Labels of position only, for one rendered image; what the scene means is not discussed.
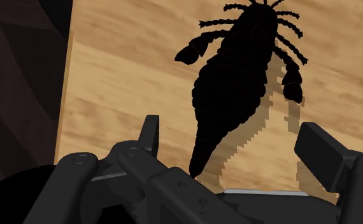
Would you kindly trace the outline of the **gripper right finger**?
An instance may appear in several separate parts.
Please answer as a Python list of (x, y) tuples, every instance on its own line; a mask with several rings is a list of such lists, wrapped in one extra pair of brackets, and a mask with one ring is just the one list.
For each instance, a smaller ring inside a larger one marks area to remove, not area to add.
[(363, 224), (363, 152), (349, 150), (314, 122), (301, 124), (295, 154), (327, 192), (338, 193), (338, 224)]

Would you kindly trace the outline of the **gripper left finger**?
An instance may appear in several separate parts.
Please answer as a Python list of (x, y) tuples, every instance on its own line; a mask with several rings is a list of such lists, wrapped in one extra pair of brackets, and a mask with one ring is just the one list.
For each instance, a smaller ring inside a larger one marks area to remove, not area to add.
[(63, 157), (23, 224), (96, 224), (105, 207), (147, 200), (147, 224), (241, 224), (241, 215), (178, 167), (156, 158), (159, 116), (148, 115), (136, 141)]

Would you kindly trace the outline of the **black sea scorpion figure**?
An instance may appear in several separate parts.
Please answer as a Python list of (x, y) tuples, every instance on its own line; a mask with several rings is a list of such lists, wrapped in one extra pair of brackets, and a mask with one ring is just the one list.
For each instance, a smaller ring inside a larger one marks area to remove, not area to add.
[(203, 172), (222, 139), (255, 114), (266, 94), (266, 72), (273, 55), (285, 65), (286, 73), (281, 81), (284, 98), (298, 104), (302, 102), (300, 65), (276, 45), (277, 41), (282, 42), (302, 65), (308, 63), (298, 48), (278, 32), (279, 25), (284, 25), (298, 38), (303, 36), (302, 30), (284, 19), (284, 16), (299, 18), (300, 15), (276, 9), (283, 1), (269, 4), (267, 0), (249, 0), (249, 5), (226, 4), (224, 11), (242, 11), (237, 19), (200, 21), (199, 26), (227, 24), (230, 29), (203, 32), (175, 55), (175, 61), (191, 65), (204, 56), (209, 44), (216, 39), (222, 40), (216, 54), (199, 70), (192, 88), (192, 107), (197, 121), (189, 163), (192, 178)]

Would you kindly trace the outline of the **wooden table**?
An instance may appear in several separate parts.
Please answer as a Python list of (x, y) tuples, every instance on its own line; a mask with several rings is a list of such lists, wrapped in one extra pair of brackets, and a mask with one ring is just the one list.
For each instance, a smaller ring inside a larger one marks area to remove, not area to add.
[[(236, 18), (225, 3), (247, 0), (75, 0), (56, 158), (76, 151), (98, 157), (136, 139), (148, 114), (160, 117), (158, 157), (189, 166), (196, 134), (191, 89), (205, 59), (186, 66), (174, 56), (201, 33), (198, 23)], [(274, 57), (266, 96), (254, 117), (212, 154), (199, 181), (227, 188), (303, 190), (330, 202), (294, 154), (301, 122), (315, 122), (347, 148), (363, 151), (363, 0), (284, 0), (304, 36), (279, 32), (308, 58), (304, 102), (286, 101), (285, 68)]]

